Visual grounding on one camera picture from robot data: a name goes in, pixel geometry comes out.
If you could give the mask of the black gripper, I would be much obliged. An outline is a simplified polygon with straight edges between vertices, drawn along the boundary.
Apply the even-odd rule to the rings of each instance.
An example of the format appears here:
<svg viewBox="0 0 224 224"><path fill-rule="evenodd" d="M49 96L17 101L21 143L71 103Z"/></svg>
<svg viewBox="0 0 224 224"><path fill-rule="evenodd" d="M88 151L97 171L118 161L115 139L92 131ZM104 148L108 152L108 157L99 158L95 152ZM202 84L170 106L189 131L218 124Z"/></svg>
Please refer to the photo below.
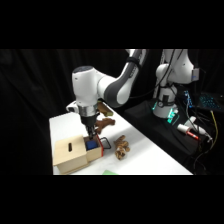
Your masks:
<svg viewBox="0 0 224 224"><path fill-rule="evenodd" d="M98 114L91 115L91 116L81 116L81 123L87 127L87 133L89 138L92 137L92 139L97 135L96 129L92 128L97 121Z"/></svg>

